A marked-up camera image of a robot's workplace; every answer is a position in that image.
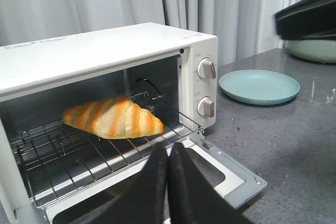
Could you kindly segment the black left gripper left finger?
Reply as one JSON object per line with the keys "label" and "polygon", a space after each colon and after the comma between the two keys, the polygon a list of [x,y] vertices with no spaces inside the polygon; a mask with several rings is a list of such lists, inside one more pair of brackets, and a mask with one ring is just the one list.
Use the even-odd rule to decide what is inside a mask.
{"label": "black left gripper left finger", "polygon": [[72,223],[163,223],[168,155],[154,148],[134,182],[112,203]]}

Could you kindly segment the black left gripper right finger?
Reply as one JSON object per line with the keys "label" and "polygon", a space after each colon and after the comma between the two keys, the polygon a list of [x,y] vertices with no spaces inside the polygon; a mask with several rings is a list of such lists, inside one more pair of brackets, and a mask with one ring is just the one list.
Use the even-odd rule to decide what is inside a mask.
{"label": "black left gripper right finger", "polygon": [[167,193],[171,223],[251,223],[214,190],[182,143],[169,156]]}

